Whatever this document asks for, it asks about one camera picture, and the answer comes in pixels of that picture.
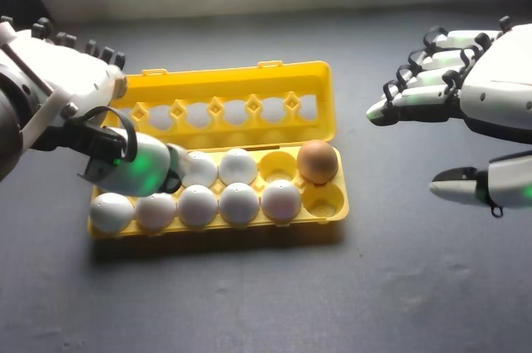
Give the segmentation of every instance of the egg carton lid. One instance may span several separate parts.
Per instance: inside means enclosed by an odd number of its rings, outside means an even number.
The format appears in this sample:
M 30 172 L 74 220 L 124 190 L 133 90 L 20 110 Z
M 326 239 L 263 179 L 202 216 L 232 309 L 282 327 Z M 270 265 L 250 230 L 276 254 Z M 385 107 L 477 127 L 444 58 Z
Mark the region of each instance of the egg carton lid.
M 263 149 L 300 145 L 308 140 L 329 141 L 336 134 L 332 77 L 329 65 L 323 61 L 265 61 L 257 66 L 207 71 L 152 69 L 129 75 L 128 83 L 126 95 L 111 105 L 132 109 L 137 131 L 188 150 Z M 301 97 L 308 95 L 316 99 L 313 120 L 299 112 Z M 275 123 L 261 116 L 263 101 L 274 97 L 283 99 L 286 112 Z M 234 100 L 244 102 L 248 119 L 242 125 L 233 125 L 224 117 L 225 104 Z M 195 103 L 207 105 L 211 121 L 203 128 L 187 121 L 187 107 Z M 170 107 L 173 125 L 167 130 L 150 123 L 150 109 L 159 105 Z M 119 123 L 108 115 L 104 125 Z

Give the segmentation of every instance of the robotic arm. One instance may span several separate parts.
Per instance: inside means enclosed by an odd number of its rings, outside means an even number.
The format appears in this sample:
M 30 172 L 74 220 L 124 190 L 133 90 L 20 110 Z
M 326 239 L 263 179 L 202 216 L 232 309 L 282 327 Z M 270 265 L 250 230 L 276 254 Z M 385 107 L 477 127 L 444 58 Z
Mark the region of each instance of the robotic arm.
M 126 58 L 96 42 L 85 53 L 76 38 L 41 18 L 31 30 L 15 32 L 12 19 L 0 19 L 0 180 L 28 149 L 68 147 L 89 157 L 80 176 L 98 187 L 130 196 L 173 193 L 181 186 L 188 155 L 136 133 L 131 121 L 108 105 L 122 97 Z M 123 129 L 101 127 L 107 111 Z
M 504 17 L 500 32 L 433 27 L 423 42 L 367 111 L 374 125 L 457 118 L 476 133 L 532 144 L 532 24 L 512 27 Z M 483 170 L 441 172 L 430 190 L 442 199 L 487 205 L 496 217 L 503 207 L 532 206 L 532 151 L 493 159 Z

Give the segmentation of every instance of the white egg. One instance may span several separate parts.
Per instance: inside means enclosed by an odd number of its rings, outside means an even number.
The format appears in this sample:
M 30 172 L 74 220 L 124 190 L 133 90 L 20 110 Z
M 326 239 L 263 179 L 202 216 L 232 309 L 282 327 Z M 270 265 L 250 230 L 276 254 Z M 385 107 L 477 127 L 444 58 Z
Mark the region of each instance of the white egg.
M 259 197 L 244 183 L 233 183 L 219 197 L 219 214 L 234 225 L 245 225 L 259 213 Z
M 189 154 L 190 162 L 186 175 L 183 178 L 183 185 L 204 185 L 210 187 L 218 178 L 218 166 L 213 159 L 205 152 L 195 151 Z
M 203 227 L 214 220 L 218 201 L 213 192 L 203 185 L 191 185 L 177 201 L 177 215 L 191 227 Z
M 91 203 L 91 224 L 98 231 L 115 234 L 126 228 L 135 216 L 133 203 L 124 195 L 105 193 Z
M 264 189 L 261 204 L 266 216 L 279 222 L 288 222 L 301 210 L 301 195 L 289 181 L 275 180 Z
M 227 151 L 219 163 L 219 177 L 226 185 L 232 183 L 251 184 L 258 169 L 251 154 L 241 148 Z
M 168 194 L 153 194 L 136 202 L 136 222 L 144 229 L 165 228 L 175 217 L 175 201 Z

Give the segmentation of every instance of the gray table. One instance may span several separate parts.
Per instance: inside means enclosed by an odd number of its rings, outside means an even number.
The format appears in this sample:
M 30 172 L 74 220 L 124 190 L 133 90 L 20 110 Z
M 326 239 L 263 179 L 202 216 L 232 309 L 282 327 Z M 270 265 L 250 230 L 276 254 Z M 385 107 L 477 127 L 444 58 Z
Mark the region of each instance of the gray table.
M 27 153 L 0 184 L 0 351 L 530 351 L 530 212 L 498 220 L 427 189 L 443 169 L 483 167 L 527 147 L 475 135 L 458 120 L 377 128 L 365 119 L 428 27 L 493 28 L 506 13 L 70 27 L 126 52 L 129 73 L 327 61 L 351 213 L 341 227 L 94 244 L 91 186 L 76 177 L 84 159 Z

